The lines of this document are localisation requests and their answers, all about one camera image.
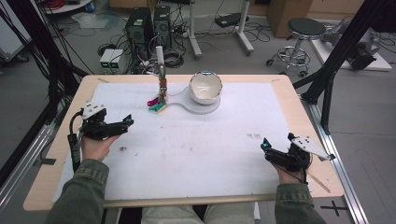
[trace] stool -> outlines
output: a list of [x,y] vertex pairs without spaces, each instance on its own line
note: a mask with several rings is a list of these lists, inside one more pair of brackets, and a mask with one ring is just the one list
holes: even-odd
[[308,18],[296,18],[289,21],[288,29],[291,33],[288,40],[292,37],[296,37],[296,45],[286,46],[279,49],[272,59],[266,62],[266,64],[267,66],[271,66],[274,63],[274,59],[279,58],[282,62],[287,64],[286,71],[290,66],[304,66],[305,70],[300,72],[300,77],[305,77],[308,74],[308,65],[311,62],[311,58],[307,52],[300,49],[300,46],[303,40],[319,39],[326,32],[326,28],[318,21]]

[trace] sleeve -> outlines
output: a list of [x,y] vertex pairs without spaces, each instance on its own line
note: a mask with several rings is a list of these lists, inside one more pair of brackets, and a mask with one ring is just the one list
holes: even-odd
[[326,223],[315,210],[305,184],[282,184],[277,187],[275,217],[277,224]]
[[82,161],[73,178],[64,184],[45,223],[101,223],[107,177],[104,163]]

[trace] concrete floor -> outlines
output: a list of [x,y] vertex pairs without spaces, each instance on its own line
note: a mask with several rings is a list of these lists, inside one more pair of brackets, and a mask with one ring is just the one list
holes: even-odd
[[[65,14],[58,18],[60,26],[70,31],[65,38],[84,63],[95,74],[101,74],[97,49],[100,45],[108,43],[112,36],[122,35],[125,21],[112,17],[115,24],[112,28],[82,30],[75,23],[68,24],[71,21],[69,17],[70,15]],[[208,30],[212,21],[213,17],[210,16],[198,17],[196,31]],[[249,22],[267,25],[265,18],[251,17]],[[221,31],[224,30],[213,24],[211,33]],[[199,61],[194,60],[191,45],[185,40],[187,52],[183,56],[184,64],[180,68],[169,68],[167,72],[176,75],[192,75],[202,70],[231,75],[277,74],[282,71],[283,65],[274,63],[268,67],[265,61],[271,58],[277,49],[293,45],[294,41],[274,38],[271,31],[263,33],[270,37],[270,42],[251,42],[255,51],[250,56],[243,51],[236,34],[199,37],[198,42],[203,52],[203,57]],[[247,38],[255,39],[251,34],[247,34]],[[303,43],[303,49],[312,56],[310,73],[317,71],[321,63],[314,49],[307,42]],[[396,63],[394,53],[381,49],[379,54],[391,66]],[[72,58],[76,66],[87,70],[75,54],[72,54]],[[3,127],[0,130],[0,165],[3,165],[47,104],[48,81],[42,77],[33,60],[28,63],[11,62],[0,68],[0,71],[3,73],[0,75],[0,115]],[[292,82],[301,79],[298,71],[293,69],[288,73],[288,77]],[[390,224],[396,219],[396,180],[392,178],[396,173],[393,165],[396,161],[396,153],[393,150],[396,145],[396,102],[393,98],[395,86],[394,69],[389,72],[340,69],[334,80],[330,132],[370,223]],[[307,86],[302,87],[297,92],[302,93],[306,88]],[[38,167],[31,168],[6,209],[0,214],[0,223],[44,221],[45,212],[30,213],[22,208],[37,172]],[[346,207],[343,198],[316,200],[316,208],[326,221],[352,223],[347,210],[338,210],[337,216],[334,209],[321,208],[332,206],[332,202],[338,207]],[[260,203],[262,223],[275,223],[273,208],[273,202]]]

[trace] hand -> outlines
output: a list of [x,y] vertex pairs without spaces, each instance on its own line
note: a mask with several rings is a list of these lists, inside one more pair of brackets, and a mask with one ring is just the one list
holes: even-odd
[[301,172],[289,172],[285,167],[271,163],[279,175],[279,184],[301,184]]
[[93,140],[88,137],[82,137],[81,149],[82,159],[92,159],[96,161],[102,161],[105,159],[109,152],[109,147],[113,144],[120,135],[109,137],[105,140]]

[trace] person's leg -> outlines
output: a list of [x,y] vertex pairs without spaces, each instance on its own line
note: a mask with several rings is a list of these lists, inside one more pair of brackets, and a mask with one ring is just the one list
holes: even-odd
[[205,224],[254,224],[254,203],[211,204]]
[[204,224],[192,206],[146,207],[142,211],[142,224]]

